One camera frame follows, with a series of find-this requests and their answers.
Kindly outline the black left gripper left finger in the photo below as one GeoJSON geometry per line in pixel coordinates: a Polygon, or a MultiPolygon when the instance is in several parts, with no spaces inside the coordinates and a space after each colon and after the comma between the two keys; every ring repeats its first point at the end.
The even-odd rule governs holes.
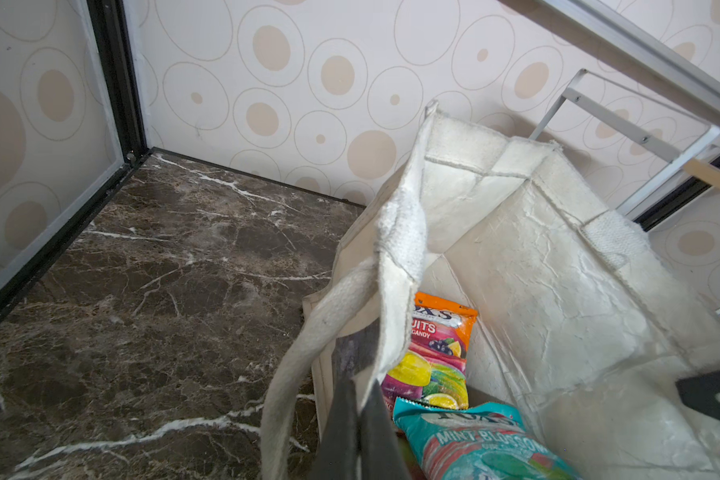
{"type": "Polygon", "coordinates": [[[334,389],[327,426],[309,473],[316,480],[351,480],[358,476],[359,414],[356,387],[342,379],[334,389]]]}

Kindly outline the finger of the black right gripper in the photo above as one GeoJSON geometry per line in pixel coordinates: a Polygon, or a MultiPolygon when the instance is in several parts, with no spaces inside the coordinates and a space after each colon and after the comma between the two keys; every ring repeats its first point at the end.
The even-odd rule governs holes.
{"type": "Polygon", "coordinates": [[[720,370],[680,379],[675,386],[682,404],[720,421],[720,370]]]}

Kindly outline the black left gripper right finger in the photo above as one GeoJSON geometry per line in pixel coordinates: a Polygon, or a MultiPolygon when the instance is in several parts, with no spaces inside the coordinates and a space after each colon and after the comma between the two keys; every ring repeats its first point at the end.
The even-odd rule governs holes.
{"type": "Polygon", "coordinates": [[[362,480],[411,478],[378,382],[359,417],[359,473],[362,480]]]}

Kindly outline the orange fruit candy bag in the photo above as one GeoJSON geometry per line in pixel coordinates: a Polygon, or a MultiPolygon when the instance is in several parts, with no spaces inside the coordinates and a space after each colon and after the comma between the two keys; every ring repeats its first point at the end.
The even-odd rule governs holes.
{"type": "Polygon", "coordinates": [[[417,293],[411,343],[381,384],[387,408],[393,410],[396,400],[403,398],[436,408],[466,409],[467,353],[477,320],[475,309],[417,293]]]}

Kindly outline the teal mint candy bag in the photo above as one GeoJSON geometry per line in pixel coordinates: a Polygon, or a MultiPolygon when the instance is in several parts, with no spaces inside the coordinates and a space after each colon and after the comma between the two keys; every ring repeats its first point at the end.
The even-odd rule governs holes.
{"type": "Polygon", "coordinates": [[[578,479],[525,429],[519,411],[485,403],[466,410],[399,398],[393,421],[428,479],[578,479]]]}

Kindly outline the cream canvas grocery bag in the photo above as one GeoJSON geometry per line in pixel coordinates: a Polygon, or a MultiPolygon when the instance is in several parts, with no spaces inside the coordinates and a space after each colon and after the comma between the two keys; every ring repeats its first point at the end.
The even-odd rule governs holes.
{"type": "Polygon", "coordinates": [[[676,382],[720,370],[720,318],[553,143],[427,106],[409,160],[341,239],[269,386],[266,479],[287,477],[297,393],[364,407],[410,341],[416,293],[473,307],[470,387],[516,406],[587,479],[720,479],[720,421],[676,382]]]}

